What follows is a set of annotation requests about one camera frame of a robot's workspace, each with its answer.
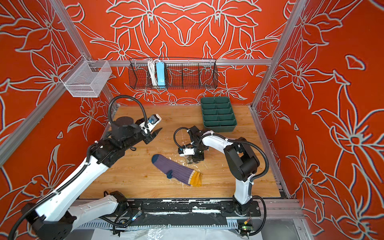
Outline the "green compartment tray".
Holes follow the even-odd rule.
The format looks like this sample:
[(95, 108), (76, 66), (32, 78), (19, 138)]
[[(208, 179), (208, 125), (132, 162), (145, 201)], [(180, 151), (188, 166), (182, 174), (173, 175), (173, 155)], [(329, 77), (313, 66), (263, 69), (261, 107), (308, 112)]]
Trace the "green compartment tray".
[(237, 120), (228, 97), (201, 98), (203, 125), (216, 133), (233, 132)]

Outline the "purple sock with yellow cuff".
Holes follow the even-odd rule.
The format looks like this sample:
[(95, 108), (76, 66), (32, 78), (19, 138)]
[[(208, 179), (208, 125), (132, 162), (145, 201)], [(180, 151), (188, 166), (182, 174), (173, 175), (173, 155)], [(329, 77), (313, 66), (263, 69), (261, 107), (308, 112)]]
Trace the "purple sock with yellow cuff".
[(153, 155), (152, 164), (165, 174), (168, 179), (176, 179), (192, 187), (202, 186), (203, 175), (199, 171), (180, 165), (163, 155)]

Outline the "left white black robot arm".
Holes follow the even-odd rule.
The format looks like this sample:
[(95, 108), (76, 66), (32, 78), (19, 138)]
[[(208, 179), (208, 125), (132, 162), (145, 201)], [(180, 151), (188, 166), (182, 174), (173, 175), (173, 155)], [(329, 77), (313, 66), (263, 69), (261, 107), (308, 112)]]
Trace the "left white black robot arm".
[(158, 114), (148, 117), (142, 104), (139, 107), (143, 118), (134, 121), (131, 117), (120, 117), (114, 121), (111, 111), (119, 99), (139, 103), (128, 95), (119, 95), (111, 100), (108, 107), (109, 135), (88, 147), (84, 161), (56, 189), (37, 203), (22, 208), (22, 216), (12, 227), (9, 240), (16, 239), (16, 231), (23, 221), (31, 225), (41, 240), (64, 240), (77, 227), (128, 207), (127, 199), (118, 191), (83, 206), (72, 205), (95, 179), (125, 155), (126, 150), (133, 149), (140, 142), (149, 144), (159, 133), (155, 126), (162, 118)]

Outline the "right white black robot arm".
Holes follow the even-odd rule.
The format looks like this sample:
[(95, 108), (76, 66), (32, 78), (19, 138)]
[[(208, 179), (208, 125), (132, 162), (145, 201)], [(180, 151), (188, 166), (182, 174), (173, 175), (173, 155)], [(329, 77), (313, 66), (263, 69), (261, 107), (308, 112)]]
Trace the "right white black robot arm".
[[(203, 161), (204, 153), (209, 149), (215, 149), (225, 155), (236, 186), (232, 200), (220, 203), (221, 213), (248, 218), (236, 230), (240, 236), (249, 238), (259, 234), (267, 220), (267, 206), (262, 197), (252, 195), (252, 187), (256, 179), (269, 171), (270, 164), (265, 152), (245, 138), (231, 139), (212, 130), (199, 130), (196, 126), (176, 129), (173, 140), (179, 155), (189, 158), (192, 162)], [(260, 200), (263, 206), (262, 221), (257, 228), (252, 224), (251, 212), (253, 208), (260, 208), (255, 199)]]

